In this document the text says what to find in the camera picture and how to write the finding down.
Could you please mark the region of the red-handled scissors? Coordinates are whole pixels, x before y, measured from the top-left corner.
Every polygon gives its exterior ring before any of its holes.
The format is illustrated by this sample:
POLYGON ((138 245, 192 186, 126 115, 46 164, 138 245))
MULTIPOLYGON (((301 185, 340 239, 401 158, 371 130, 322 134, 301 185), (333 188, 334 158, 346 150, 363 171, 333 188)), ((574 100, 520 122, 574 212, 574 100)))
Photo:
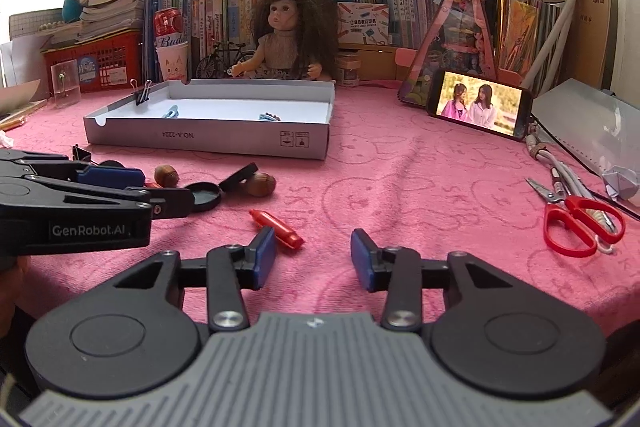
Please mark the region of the red-handled scissors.
POLYGON ((544 243, 557 254, 570 258, 587 258, 594 255, 600 246, 613 246, 623 239, 626 233, 625 218, 611 205, 577 195, 560 195, 532 178, 527 178, 526 182, 546 202, 542 228, 544 243), (613 231, 596 218, 596 212, 606 213, 617 221, 613 231), (558 243, 552 237, 552 225, 563 225, 582 246, 563 246, 558 243))

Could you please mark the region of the black round cap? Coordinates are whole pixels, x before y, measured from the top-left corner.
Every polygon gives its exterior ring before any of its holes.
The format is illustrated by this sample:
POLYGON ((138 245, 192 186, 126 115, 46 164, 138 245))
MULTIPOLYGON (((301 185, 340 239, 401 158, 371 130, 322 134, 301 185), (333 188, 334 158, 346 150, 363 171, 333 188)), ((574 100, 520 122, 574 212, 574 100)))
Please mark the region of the black round cap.
POLYGON ((245 165, 234 173, 230 174, 228 178, 218 183, 219 188, 224 193, 230 193, 237 190, 240 185, 249 180, 258 171, 258 167, 254 162, 245 165))

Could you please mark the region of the pink towel table mat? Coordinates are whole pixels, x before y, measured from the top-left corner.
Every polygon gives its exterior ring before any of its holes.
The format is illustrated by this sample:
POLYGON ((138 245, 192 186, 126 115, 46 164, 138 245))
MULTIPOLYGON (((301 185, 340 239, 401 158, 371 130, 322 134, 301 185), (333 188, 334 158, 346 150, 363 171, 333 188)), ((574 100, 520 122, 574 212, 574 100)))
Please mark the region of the pink towel table mat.
POLYGON ((263 157, 258 167, 276 178, 272 196, 230 194, 213 210, 158 220, 151 244, 201 258, 249 241, 254 209, 284 221, 304 247, 280 251, 266 286, 245 294, 250 314, 379 314, 383 295, 360 287, 350 261, 350 233, 360 228, 428 259, 467 251, 587 311, 606 333, 638 319, 637 221, 612 255, 555 254, 542 236, 544 202, 530 187, 549 182, 547 168, 521 143, 400 104, 392 88, 337 92, 325 160, 263 157))

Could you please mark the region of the black round lid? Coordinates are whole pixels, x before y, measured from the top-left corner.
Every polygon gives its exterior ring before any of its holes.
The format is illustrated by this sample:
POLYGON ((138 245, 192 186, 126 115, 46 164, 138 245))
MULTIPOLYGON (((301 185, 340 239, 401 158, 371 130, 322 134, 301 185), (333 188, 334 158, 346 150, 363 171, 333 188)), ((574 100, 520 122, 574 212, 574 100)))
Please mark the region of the black round lid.
POLYGON ((215 209, 221 202, 222 191, 213 182, 195 182, 186 186, 191 192, 194 203, 193 213, 200 213, 215 209))

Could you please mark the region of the light blue hair clip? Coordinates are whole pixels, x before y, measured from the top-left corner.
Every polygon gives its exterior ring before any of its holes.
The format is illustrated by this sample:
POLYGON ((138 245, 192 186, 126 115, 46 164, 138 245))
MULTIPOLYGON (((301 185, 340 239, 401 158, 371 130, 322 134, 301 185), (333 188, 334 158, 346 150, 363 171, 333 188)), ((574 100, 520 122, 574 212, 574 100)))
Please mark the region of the light blue hair clip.
POLYGON ((262 113, 259 115, 260 121, 281 121, 280 117, 270 113, 262 113))
POLYGON ((173 105, 170 109, 163 115, 164 118, 177 118, 179 116, 178 106, 173 105))

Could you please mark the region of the small glass jar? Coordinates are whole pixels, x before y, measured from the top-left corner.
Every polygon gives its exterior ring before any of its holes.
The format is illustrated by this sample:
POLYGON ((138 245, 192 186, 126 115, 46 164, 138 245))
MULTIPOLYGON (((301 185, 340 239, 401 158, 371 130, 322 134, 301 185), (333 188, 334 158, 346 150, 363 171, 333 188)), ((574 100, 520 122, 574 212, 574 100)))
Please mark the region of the small glass jar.
POLYGON ((336 59, 337 81, 343 87, 357 87, 361 60, 357 54, 341 52, 336 59))

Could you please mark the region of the red Budweiser can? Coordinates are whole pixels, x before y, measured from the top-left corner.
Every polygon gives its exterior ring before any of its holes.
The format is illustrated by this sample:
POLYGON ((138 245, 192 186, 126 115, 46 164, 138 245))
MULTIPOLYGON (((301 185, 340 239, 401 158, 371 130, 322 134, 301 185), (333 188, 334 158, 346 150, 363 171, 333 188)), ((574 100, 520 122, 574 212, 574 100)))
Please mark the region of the red Budweiser can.
POLYGON ((183 17, 177 8, 156 11, 153 18, 154 40, 157 48, 183 43, 183 17))

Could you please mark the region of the black smartphone playing video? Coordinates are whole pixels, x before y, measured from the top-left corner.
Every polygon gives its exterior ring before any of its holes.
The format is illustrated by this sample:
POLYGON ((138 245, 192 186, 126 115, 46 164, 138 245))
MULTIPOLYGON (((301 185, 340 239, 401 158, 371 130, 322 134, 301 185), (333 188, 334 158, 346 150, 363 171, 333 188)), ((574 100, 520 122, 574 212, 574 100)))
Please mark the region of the black smartphone playing video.
POLYGON ((449 70, 434 76, 426 102, 431 116, 515 141, 527 134, 532 106, 527 90, 449 70))

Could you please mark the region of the white shallow cardboard box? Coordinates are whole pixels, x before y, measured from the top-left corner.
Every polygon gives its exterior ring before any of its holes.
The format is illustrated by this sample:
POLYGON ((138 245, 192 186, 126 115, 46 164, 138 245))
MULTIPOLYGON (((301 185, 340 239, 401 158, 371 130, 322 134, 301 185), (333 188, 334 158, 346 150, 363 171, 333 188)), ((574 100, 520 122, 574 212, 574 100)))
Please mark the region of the white shallow cardboard box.
POLYGON ((164 148, 297 159, 326 158, 335 83, 320 80, 199 79, 151 87, 84 117, 94 145, 164 148), (177 118, 163 115, 177 105, 177 118), (260 121, 270 113, 281 121, 260 121))

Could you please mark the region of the clear acrylic block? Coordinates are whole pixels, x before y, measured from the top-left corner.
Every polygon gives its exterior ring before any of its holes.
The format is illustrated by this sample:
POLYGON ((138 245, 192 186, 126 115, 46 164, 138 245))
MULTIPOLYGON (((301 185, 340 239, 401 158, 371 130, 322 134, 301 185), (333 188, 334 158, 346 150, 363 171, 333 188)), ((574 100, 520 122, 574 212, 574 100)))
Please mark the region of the clear acrylic block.
POLYGON ((64 108, 80 101, 80 86, 76 60, 51 66, 54 106, 64 108))

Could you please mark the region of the pink triangular toy box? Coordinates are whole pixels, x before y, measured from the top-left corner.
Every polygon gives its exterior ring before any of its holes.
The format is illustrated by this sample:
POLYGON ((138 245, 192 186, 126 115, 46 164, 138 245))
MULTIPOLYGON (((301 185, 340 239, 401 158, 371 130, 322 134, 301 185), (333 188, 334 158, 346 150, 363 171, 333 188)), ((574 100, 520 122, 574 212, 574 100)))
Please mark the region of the pink triangular toy box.
POLYGON ((436 72, 497 78, 483 0, 442 0, 398 90, 398 100, 424 107, 436 72))

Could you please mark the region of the miniature black bicycle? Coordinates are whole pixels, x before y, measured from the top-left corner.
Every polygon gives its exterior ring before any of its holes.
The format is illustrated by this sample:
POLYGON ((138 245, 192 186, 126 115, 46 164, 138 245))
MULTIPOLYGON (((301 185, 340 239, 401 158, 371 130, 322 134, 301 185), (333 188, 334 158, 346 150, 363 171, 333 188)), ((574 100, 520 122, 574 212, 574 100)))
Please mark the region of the miniature black bicycle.
POLYGON ((245 43, 218 42, 213 52, 196 66, 195 79, 224 79, 231 77, 231 67, 249 60, 254 49, 245 43))

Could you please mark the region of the red plastic crate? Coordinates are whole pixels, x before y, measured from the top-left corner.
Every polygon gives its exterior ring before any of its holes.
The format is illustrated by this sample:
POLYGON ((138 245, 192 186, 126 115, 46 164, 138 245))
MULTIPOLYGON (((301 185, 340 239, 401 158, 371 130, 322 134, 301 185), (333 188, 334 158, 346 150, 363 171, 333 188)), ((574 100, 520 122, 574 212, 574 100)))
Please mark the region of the red plastic crate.
POLYGON ((47 68, 76 61, 81 93, 129 89, 141 80, 142 32, 121 31, 73 46, 41 52, 47 68))

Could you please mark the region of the red plastic tube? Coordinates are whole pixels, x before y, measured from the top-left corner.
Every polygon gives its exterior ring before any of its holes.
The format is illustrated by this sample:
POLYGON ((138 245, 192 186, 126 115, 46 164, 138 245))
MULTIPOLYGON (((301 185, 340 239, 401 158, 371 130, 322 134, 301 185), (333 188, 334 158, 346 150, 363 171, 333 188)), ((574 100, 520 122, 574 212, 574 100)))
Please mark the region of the red plastic tube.
POLYGON ((252 209, 250 210, 250 217, 260 227, 273 228, 273 232, 276 234, 280 244, 291 249, 291 251, 299 251, 305 243, 303 237, 295 230, 265 210, 252 209))

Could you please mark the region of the brown wooden acorn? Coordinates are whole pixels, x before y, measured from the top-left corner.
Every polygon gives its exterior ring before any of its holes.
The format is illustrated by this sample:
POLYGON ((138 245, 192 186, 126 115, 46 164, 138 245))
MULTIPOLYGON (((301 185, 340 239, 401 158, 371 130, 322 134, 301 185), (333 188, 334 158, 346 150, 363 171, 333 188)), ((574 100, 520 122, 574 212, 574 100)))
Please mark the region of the brown wooden acorn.
POLYGON ((242 190, 253 197, 268 197, 277 186, 274 176, 265 172, 256 172, 241 183, 242 190))
POLYGON ((180 181, 178 171, 171 165, 159 165, 154 169, 154 182, 160 187, 177 187, 180 181))

